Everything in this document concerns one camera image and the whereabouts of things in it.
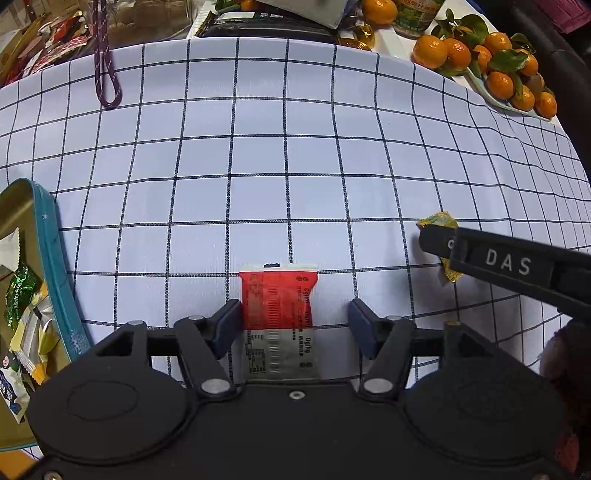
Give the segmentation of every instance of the candy wrapper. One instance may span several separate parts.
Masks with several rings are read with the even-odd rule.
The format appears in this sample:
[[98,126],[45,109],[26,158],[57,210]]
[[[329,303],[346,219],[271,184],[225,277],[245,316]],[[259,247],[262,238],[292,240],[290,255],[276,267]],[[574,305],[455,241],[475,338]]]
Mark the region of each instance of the candy wrapper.
[[40,285],[41,279],[27,264],[21,264],[14,272],[6,292],[6,310],[4,310],[4,319],[13,332],[17,330],[22,313],[31,303],[33,294]]
[[44,283],[22,314],[10,348],[33,380],[40,385],[47,378],[48,355],[59,340],[51,300]]
[[[437,212],[435,215],[431,215],[419,223],[417,223],[419,228],[423,228],[425,225],[439,225],[439,226],[446,226],[451,228],[457,228],[457,222],[454,217],[452,217],[448,212]],[[445,276],[449,281],[455,282],[458,278],[462,276],[461,273],[456,272],[449,268],[449,259],[439,257],[441,263],[443,264],[443,269],[445,272]]]
[[0,393],[15,420],[18,423],[22,422],[30,397],[22,380],[21,367],[11,351],[6,354],[0,365]]
[[18,228],[0,240],[0,280],[18,268],[19,259]]

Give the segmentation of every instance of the gold candy wrapper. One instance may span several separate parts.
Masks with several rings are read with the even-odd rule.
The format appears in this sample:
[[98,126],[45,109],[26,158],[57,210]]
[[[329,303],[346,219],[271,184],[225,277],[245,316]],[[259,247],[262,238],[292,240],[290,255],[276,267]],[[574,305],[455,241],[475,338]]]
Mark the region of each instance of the gold candy wrapper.
[[49,353],[59,340],[51,300],[44,283],[22,314],[10,348],[20,364],[40,385],[47,378]]
[[[419,228],[423,228],[425,225],[439,225],[439,226],[446,226],[451,228],[457,228],[457,222],[454,217],[452,217],[449,212],[437,212],[435,215],[431,215],[430,217],[424,218],[423,220],[417,222],[417,226]],[[449,281],[455,282],[458,278],[462,276],[461,273],[456,272],[449,268],[449,259],[439,257],[441,263],[443,264],[443,269],[445,276]]]

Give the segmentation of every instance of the snack packet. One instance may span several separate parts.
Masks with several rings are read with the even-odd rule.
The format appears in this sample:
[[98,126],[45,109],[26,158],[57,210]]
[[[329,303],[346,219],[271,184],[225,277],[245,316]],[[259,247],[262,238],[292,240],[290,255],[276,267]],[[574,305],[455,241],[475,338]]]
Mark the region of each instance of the snack packet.
[[249,380],[318,378],[310,293],[315,265],[249,265],[240,272]]
[[20,246],[18,228],[0,240],[0,280],[18,268]]
[[40,285],[41,279],[27,264],[21,264],[14,272],[6,292],[6,310],[4,310],[6,323],[13,332],[16,331],[22,313],[31,303],[33,294]]
[[30,397],[22,380],[17,357],[11,351],[6,354],[0,365],[0,393],[15,420],[21,423]]
[[47,286],[43,283],[22,314],[10,348],[33,380],[40,385],[47,378],[49,353],[59,340],[51,300]]

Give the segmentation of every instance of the tablecloth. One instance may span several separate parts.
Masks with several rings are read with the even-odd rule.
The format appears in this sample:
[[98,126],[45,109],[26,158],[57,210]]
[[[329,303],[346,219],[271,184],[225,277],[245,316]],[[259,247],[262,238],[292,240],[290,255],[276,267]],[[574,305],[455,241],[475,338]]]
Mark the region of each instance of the tablecloth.
[[[467,276],[446,281],[416,222],[587,253],[591,189],[568,136],[490,108],[393,57],[302,41],[213,38],[113,52],[123,101],[101,109],[91,57],[0,90],[0,190],[57,201],[72,287],[94,341],[171,326],[241,297],[244,264],[314,263],[323,378],[367,369],[346,325],[364,300],[419,327],[473,327],[537,368],[568,319]],[[223,363],[240,375],[239,342]],[[437,368],[416,359],[409,385]],[[175,358],[155,368],[181,380]]]

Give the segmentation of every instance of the red snack packet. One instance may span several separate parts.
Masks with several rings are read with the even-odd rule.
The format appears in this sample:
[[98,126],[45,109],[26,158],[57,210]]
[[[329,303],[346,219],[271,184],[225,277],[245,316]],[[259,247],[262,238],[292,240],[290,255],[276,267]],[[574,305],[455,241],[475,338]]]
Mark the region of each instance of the red snack packet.
[[249,265],[240,272],[246,379],[318,378],[310,293],[314,265]]

